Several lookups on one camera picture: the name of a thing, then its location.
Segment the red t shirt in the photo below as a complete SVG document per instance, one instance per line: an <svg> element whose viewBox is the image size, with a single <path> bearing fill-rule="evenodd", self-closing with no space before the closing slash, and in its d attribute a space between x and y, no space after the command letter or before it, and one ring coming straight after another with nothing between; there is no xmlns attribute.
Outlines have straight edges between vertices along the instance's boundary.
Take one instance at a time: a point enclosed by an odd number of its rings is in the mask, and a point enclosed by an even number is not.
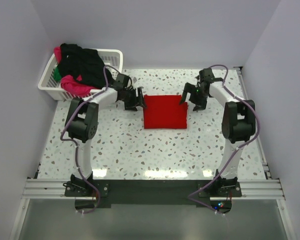
<svg viewBox="0 0 300 240"><path fill-rule="evenodd" d="M145 95L143 109L144 128L175 129L187 128L188 104L180 103L181 95Z"/></svg>

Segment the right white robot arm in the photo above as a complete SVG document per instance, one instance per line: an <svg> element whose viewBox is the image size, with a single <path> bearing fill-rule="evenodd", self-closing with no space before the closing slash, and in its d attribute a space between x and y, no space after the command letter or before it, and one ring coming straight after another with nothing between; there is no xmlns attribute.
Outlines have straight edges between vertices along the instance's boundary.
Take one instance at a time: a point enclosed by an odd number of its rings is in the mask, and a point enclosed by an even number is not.
<svg viewBox="0 0 300 240"><path fill-rule="evenodd" d="M258 135L255 102L235 95L226 86L226 77L216 77L211 67L200 70L196 79L196 84L184 85L179 103L183 104L190 94L189 101L196 112L206 109L208 98L215 98L223 107L221 132L225 138L222 161L215 177L198 192L223 197L236 188L243 149Z"/></svg>

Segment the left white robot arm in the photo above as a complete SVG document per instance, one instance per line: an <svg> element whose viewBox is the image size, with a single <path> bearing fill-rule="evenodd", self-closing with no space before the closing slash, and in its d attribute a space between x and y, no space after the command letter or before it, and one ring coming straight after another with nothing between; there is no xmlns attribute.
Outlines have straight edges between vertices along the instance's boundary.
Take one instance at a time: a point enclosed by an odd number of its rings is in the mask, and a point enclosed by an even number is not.
<svg viewBox="0 0 300 240"><path fill-rule="evenodd" d="M98 92L83 98L73 98L70 102L64 129L60 139L73 142L74 172L70 181L64 184L67 191L89 196L96 185L93 183L91 165L92 139L98 130L99 110L121 101L126 111L136 111L137 107L146 108L141 87L135 88L132 79L119 73L113 83L106 83Z"/></svg>

